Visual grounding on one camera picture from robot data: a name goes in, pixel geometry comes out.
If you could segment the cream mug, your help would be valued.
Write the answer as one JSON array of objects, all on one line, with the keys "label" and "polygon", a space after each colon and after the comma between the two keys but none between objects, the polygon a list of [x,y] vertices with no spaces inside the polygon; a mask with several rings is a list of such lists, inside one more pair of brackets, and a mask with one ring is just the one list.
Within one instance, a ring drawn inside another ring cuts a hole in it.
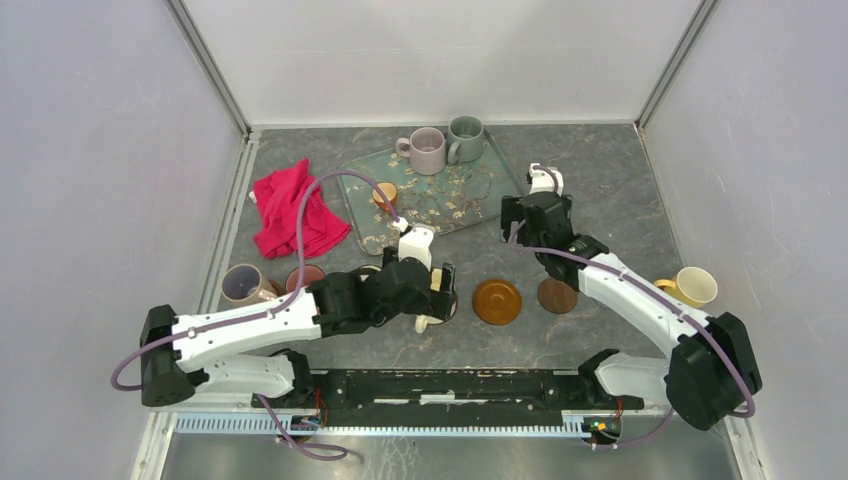
[{"label": "cream mug", "polygon": [[[430,290],[434,293],[438,293],[440,290],[442,281],[442,269],[434,268],[431,271],[430,277]],[[418,334],[422,334],[426,328],[430,325],[440,325],[444,323],[444,320],[428,316],[428,315],[417,315],[415,317],[415,331]]]}]

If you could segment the dark walnut coaster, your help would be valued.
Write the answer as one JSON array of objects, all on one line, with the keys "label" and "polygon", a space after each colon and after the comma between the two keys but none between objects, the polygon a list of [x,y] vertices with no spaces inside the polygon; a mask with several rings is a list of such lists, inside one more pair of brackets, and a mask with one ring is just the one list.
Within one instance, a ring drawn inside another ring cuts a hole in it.
[{"label": "dark walnut coaster", "polygon": [[566,314],[578,303],[577,292],[565,282],[546,278],[537,287],[537,300],[548,312]]}]

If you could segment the wooden coaster five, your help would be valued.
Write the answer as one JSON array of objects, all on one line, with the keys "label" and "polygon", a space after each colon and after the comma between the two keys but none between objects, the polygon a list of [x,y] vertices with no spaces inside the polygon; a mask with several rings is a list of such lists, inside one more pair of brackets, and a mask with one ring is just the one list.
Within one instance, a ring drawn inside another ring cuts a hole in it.
[{"label": "wooden coaster five", "polygon": [[504,279],[481,282],[472,295],[475,314],[483,322],[503,326],[514,321],[523,306],[522,297],[515,285]]}]

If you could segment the pink mug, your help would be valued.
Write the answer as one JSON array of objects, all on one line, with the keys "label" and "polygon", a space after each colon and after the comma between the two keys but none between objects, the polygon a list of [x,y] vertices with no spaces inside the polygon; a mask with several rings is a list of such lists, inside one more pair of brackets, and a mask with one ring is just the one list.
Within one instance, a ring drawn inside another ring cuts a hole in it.
[{"label": "pink mug", "polygon": [[310,283],[321,280],[325,272],[318,266],[306,264],[303,268],[294,268],[286,277],[284,287],[287,293],[293,293],[297,286],[307,287]]}]

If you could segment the green mug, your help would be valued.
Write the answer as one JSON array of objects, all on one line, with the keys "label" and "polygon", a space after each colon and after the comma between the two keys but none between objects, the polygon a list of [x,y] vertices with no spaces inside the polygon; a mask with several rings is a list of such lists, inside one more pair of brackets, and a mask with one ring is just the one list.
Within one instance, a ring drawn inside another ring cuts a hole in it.
[{"label": "green mug", "polygon": [[484,152],[485,129],[476,117],[460,116],[453,119],[447,131],[449,165],[478,160]]}]

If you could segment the lilac mug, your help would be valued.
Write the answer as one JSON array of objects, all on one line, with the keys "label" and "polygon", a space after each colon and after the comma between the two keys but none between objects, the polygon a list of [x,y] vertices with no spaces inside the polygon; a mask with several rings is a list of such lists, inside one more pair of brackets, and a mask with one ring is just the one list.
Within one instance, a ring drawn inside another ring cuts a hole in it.
[{"label": "lilac mug", "polygon": [[446,139],[434,127],[422,127],[395,142],[395,151],[420,175],[433,176],[447,167]]}]

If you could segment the beige pink-handled mug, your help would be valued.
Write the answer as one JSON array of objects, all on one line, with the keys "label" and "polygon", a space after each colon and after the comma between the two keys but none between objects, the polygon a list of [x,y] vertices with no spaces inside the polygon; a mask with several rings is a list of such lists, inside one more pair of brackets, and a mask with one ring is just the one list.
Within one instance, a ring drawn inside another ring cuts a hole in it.
[{"label": "beige pink-handled mug", "polygon": [[238,264],[227,270],[220,291],[236,306],[263,303],[281,295],[278,285],[253,264]]}]

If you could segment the yellow mug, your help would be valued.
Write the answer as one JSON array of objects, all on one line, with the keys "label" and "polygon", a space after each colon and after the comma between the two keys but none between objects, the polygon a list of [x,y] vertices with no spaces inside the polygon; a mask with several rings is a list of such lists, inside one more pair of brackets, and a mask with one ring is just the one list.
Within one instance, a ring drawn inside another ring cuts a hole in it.
[{"label": "yellow mug", "polygon": [[678,301],[702,308],[718,296],[718,284],[705,269],[695,266],[682,268],[671,279],[658,279],[654,285]]}]

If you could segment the wooden coaster two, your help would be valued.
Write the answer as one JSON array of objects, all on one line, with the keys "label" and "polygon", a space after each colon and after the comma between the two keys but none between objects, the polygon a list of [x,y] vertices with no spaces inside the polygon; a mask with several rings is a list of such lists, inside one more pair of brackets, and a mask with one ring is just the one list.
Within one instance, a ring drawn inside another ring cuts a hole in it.
[{"label": "wooden coaster two", "polygon": [[439,292],[436,295],[434,301],[434,313],[435,317],[442,321],[447,322],[453,318],[458,309],[458,295],[455,289],[453,289],[450,293],[447,291]]}]

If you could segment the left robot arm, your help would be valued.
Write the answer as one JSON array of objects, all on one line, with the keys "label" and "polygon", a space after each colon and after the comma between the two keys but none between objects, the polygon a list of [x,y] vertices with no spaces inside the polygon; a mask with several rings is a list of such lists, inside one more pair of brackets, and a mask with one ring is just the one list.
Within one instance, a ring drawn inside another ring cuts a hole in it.
[{"label": "left robot arm", "polygon": [[305,356],[289,352],[265,358],[255,350],[360,334],[399,315],[446,322],[457,304],[452,264],[429,270],[388,248],[379,267],[330,273],[266,302],[209,315],[179,315],[169,305],[156,306],[140,336],[141,402],[164,407],[196,394],[227,393],[259,394],[302,407],[314,394]]}]

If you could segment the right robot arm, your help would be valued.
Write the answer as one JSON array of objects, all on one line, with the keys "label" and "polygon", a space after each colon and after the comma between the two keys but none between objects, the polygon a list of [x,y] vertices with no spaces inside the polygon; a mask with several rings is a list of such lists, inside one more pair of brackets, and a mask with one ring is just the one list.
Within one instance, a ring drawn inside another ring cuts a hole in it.
[{"label": "right robot arm", "polygon": [[600,241],[574,233],[566,195],[503,197],[501,231],[511,246],[533,253],[551,278],[614,311],[662,353],[647,358],[607,350],[592,357],[577,382],[585,405],[602,408],[618,396],[639,398],[669,406],[701,431],[727,416],[755,414],[762,378],[737,316],[710,315],[673,298]]}]

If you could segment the small orange cup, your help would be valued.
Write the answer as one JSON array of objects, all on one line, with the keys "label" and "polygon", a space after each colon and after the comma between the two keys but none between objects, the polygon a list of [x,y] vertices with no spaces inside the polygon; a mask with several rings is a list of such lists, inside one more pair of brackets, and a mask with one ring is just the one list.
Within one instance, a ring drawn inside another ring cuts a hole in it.
[{"label": "small orange cup", "polygon": [[397,187],[391,182],[380,182],[377,184],[377,187],[372,190],[373,202],[379,209],[388,214],[396,212],[397,199]]}]

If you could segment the floral serving tray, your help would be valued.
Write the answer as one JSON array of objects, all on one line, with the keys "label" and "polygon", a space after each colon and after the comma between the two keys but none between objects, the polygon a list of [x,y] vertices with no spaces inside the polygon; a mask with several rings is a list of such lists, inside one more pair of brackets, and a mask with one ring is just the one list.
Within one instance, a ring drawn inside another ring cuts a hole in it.
[{"label": "floral serving tray", "polygon": [[[450,165],[433,176],[415,172],[393,148],[352,160],[342,168],[393,184],[397,213],[444,235],[499,216],[504,196],[523,193],[523,185],[489,131],[484,132],[483,146],[483,155],[476,161]],[[368,255],[381,255],[384,247],[398,239],[398,232],[390,228],[389,213],[375,204],[367,182],[344,175],[338,183],[360,248]]]}]

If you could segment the red cloth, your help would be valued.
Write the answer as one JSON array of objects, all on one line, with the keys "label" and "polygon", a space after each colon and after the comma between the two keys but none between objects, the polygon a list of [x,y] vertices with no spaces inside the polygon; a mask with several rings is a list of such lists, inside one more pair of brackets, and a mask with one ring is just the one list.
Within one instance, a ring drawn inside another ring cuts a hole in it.
[{"label": "red cloth", "polygon": [[[254,236],[260,255],[265,259],[289,256],[296,252],[297,213],[307,188],[315,178],[309,173],[310,161],[276,170],[257,180],[252,189],[262,227]],[[310,195],[303,217],[302,234],[307,259],[324,255],[338,245],[351,227],[325,204],[322,189]]]}]

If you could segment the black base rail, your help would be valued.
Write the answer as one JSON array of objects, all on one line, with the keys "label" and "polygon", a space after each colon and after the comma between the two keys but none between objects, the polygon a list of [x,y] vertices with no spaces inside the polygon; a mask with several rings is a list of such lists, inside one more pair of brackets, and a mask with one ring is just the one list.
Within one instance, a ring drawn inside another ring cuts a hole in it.
[{"label": "black base rail", "polygon": [[326,409],[330,427],[559,426],[565,411],[643,408],[589,374],[553,369],[315,370],[305,387],[269,399],[275,409]]}]

